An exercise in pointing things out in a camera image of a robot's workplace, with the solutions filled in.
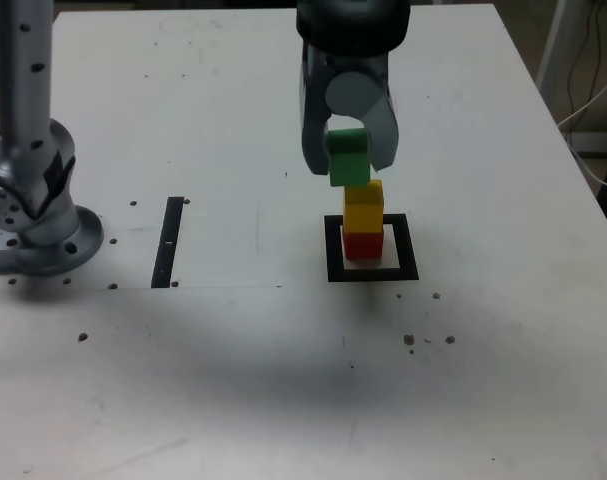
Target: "toy brick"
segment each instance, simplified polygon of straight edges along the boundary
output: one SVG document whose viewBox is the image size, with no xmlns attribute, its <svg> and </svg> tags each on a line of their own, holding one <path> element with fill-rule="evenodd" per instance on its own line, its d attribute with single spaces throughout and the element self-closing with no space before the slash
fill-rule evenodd
<svg viewBox="0 0 607 480">
<path fill-rule="evenodd" d="M 383 229 L 383 185 L 372 180 L 366 187 L 345 187 L 343 230 L 347 233 L 379 233 Z"/>
<path fill-rule="evenodd" d="M 343 231 L 343 249 L 348 260 L 365 260 L 381 258 L 383 255 L 384 234 L 348 233 Z"/>
<path fill-rule="evenodd" d="M 331 186 L 367 186 L 370 181 L 370 157 L 366 129 L 328 132 L 327 148 L 331 156 Z"/>
</svg>

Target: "black tape strip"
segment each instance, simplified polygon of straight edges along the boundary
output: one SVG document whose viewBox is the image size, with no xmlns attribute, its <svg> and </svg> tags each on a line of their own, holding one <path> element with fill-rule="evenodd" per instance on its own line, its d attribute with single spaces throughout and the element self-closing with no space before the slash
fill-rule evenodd
<svg viewBox="0 0 607 480">
<path fill-rule="evenodd" d="M 154 273 L 152 274 L 152 288 L 170 287 L 182 213 L 183 197 L 169 197 L 167 199 L 167 206 L 165 207 L 159 248 L 156 252 L 156 262 L 154 263 Z"/>
</svg>

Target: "black square outline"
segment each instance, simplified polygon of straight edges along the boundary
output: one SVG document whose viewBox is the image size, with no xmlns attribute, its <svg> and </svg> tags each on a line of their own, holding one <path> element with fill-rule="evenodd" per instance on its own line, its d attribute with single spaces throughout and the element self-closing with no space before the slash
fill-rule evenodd
<svg viewBox="0 0 607 480">
<path fill-rule="evenodd" d="M 341 226 L 343 215 L 325 215 L 325 253 L 327 256 L 328 282 L 398 282 L 418 280 L 410 228 L 403 213 L 383 215 L 383 224 L 392 225 L 399 268 L 364 268 L 346 270 L 343 265 Z"/>
</svg>

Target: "white table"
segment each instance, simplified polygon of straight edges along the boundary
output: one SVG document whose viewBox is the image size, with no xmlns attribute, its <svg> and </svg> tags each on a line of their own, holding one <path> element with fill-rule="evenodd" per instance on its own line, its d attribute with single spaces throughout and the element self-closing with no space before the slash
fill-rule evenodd
<svg viewBox="0 0 607 480">
<path fill-rule="evenodd" d="M 106 243 L 0 277 L 0 480 L 607 479 L 607 222 L 493 7 L 417 7 L 391 55 L 380 178 L 415 282 L 327 282 L 342 193 L 300 152 L 294 12 L 63 14 L 54 38 Z M 180 286 L 152 290 L 169 196 Z"/>
</svg>

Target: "yellow block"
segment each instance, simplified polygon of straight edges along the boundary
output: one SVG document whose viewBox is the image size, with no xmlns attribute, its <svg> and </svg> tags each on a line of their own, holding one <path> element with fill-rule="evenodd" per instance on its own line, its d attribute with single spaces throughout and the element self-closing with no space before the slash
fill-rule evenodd
<svg viewBox="0 0 607 480">
<path fill-rule="evenodd" d="M 343 231 L 379 233 L 383 230 L 383 184 L 372 180 L 366 187 L 345 187 Z"/>
</svg>

